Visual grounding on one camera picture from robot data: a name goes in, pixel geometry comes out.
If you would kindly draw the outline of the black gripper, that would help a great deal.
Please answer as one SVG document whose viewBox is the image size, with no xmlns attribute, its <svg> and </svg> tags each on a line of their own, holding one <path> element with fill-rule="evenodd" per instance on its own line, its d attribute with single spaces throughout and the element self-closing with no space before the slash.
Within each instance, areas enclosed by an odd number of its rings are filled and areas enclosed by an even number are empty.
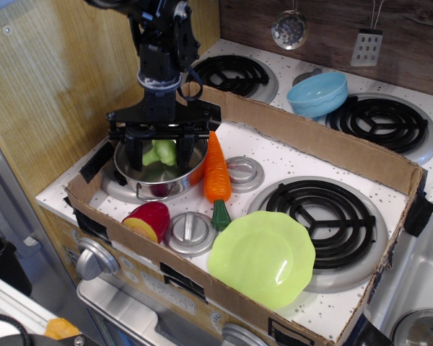
<svg viewBox="0 0 433 346">
<path fill-rule="evenodd" d="M 176 92 L 146 91 L 136 105 L 109 112 L 108 135 L 111 140 L 125 141 L 132 169 L 142 170 L 141 140 L 175 140 L 177 165 L 185 169 L 193 153 L 194 142 L 207 139 L 222 122 L 220 106 L 202 99 L 203 88 L 189 96 L 180 87 Z"/>
</svg>

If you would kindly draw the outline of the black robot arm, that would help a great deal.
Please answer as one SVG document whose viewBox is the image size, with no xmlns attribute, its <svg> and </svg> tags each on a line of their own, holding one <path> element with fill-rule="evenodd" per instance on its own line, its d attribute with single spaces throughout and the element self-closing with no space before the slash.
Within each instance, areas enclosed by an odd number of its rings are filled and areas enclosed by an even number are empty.
<svg viewBox="0 0 433 346">
<path fill-rule="evenodd" d="M 173 140 L 178 167 L 191 160 L 196 142 L 209 137 L 222 121 L 219 106 L 201 100 L 198 90 L 187 96 L 181 89 L 182 75 L 201 82 L 192 65 L 199 57 L 199 42 L 191 25 L 187 1 L 89 1 L 98 9 L 117 11 L 128 17 L 140 68 L 138 83 L 142 100 L 131 107 L 107 114 L 109 136 L 126 146 L 131 168 L 144 165 L 143 142 Z"/>
</svg>

